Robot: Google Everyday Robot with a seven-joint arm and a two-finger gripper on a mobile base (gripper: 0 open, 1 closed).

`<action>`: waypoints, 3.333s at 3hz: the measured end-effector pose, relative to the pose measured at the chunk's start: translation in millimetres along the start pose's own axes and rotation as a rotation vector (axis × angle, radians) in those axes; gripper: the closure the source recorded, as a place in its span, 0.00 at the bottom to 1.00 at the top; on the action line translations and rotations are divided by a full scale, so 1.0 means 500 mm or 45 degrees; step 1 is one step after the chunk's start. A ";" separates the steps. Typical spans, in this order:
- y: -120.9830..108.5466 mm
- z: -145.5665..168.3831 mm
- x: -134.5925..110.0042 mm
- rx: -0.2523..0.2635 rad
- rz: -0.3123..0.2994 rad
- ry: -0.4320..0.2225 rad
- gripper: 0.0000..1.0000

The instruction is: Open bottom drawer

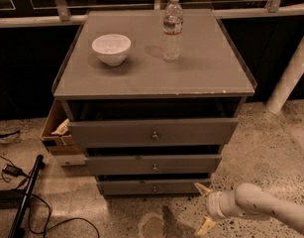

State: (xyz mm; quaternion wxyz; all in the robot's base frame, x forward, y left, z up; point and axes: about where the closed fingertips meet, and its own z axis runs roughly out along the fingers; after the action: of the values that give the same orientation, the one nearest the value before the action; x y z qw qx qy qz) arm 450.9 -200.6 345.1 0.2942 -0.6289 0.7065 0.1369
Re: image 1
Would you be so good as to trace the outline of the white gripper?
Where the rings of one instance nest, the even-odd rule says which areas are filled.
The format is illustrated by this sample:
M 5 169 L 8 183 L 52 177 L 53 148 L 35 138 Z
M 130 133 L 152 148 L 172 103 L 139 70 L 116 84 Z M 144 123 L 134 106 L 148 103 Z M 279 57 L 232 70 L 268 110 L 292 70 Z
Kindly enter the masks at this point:
M 203 223 L 195 232 L 196 236 L 203 236 L 215 227 L 215 220 L 223 220 L 237 215 L 237 205 L 235 201 L 235 192 L 214 191 L 202 183 L 196 182 L 195 187 L 203 196 L 207 196 L 206 209 L 210 217 L 205 217 Z

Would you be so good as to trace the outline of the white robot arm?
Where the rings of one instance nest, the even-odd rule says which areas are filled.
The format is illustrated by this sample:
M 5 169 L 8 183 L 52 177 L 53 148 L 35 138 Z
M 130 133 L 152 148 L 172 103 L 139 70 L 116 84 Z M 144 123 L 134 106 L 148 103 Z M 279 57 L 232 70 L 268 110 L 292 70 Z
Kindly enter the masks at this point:
M 207 214 L 197 235 L 208 233 L 220 220 L 239 217 L 249 220 L 277 219 L 304 235 L 304 205 L 279 199 L 252 183 L 241 183 L 235 189 L 215 191 L 202 183 L 195 187 L 206 198 Z

